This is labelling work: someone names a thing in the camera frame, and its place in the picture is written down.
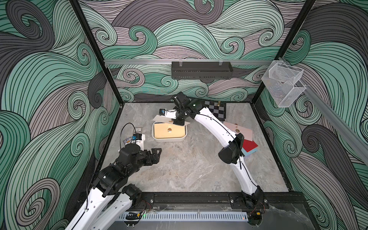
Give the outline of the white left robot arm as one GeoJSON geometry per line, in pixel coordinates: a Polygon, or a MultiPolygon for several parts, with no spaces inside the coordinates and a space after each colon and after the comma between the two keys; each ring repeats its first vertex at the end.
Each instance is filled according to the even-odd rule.
{"type": "Polygon", "coordinates": [[[68,224],[68,230],[106,230],[118,216],[133,206],[140,206],[142,191],[128,184],[131,175],[143,166],[158,164],[161,148],[142,150],[130,143],[119,150],[116,160],[102,169],[83,205],[68,224]]]}

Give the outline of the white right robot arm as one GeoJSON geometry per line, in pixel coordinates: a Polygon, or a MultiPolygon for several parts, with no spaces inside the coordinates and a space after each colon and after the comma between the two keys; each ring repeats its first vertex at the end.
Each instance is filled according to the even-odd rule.
{"type": "Polygon", "coordinates": [[[188,117],[204,126],[222,145],[219,158],[230,165],[238,179],[246,207],[264,209],[265,198],[261,187],[252,178],[244,162],[242,146],[243,134],[235,133],[221,123],[199,99],[189,99],[182,92],[171,97],[174,109],[164,114],[172,119],[175,125],[183,126],[188,117]]]}

